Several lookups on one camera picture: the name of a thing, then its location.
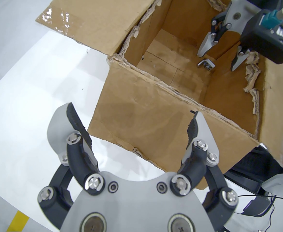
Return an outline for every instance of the yellow floor marking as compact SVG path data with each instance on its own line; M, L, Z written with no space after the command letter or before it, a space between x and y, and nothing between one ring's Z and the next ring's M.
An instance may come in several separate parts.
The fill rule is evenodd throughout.
M17 211L9 227L7 228L7 232L22 231L28 219L29 218L24 213Z

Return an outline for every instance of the cable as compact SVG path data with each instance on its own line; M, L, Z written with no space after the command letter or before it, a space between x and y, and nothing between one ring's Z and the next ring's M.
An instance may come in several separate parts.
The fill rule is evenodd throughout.
M278 196L276 196L276 195L274 195L274 196L263 196L263 195L240 195L240 196L261 196L261 197L270 197L270 198L280 198L280 199L283 199L283 197L278 197Z
M267 227L267 229L265 229L265 232L271 227L271 218L272 218L272 214L273 214L273 212L275 211L275 206L273 205L273 210L272 210L272 212L271 212L271 214L270 214L270 216L269 216L269 226Z

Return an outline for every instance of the cardboard box flap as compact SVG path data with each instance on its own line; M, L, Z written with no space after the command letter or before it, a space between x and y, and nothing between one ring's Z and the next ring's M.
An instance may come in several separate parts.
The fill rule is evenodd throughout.
M266 59L259 141L283 167L283 64Z
M110 71L88 128L90 135L174 172L179 169L188 144L187 129L193 116L190 110L203 113L219 148L223 173L259 144L251 134L216 111L158 78L114 59L110 60ZM203 182L198 188L206 186Z
M77 42L112 55L154 0L53 0L36 19Z

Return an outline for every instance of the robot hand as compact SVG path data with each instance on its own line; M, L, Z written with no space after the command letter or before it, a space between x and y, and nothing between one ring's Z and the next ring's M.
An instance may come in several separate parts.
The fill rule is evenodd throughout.
M61 165L38 203L61 232L213 232L222 228L238 203L221 173L219 151L202 113L193 112L189 143L177 173L150 181L127 181L100 172L92 142L71 103L59 107L49 124L48 141ZM73 203L72 177L83 188ZM202 177L209 192L201 204L193 189Z
M217 45L226 31L241 35L231 71L245 61L250 51L257 51L277 64L283 63L283 0L232 0L226 11L211 20L210 32L197 56L202 57Z

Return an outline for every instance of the cardboard box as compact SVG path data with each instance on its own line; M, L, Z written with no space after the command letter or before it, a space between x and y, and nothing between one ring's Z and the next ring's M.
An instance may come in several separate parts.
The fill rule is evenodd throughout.
M190 110L199 110L220 150L222 172L260 142L283 166L283 64L260 56L260 74L251 75L246 93L250 65L230 71L239 34L226 32L205 55L215 69L196 66L210 20L229 2L53 0L37 21L109 55L90 135L177 171L188 144Z

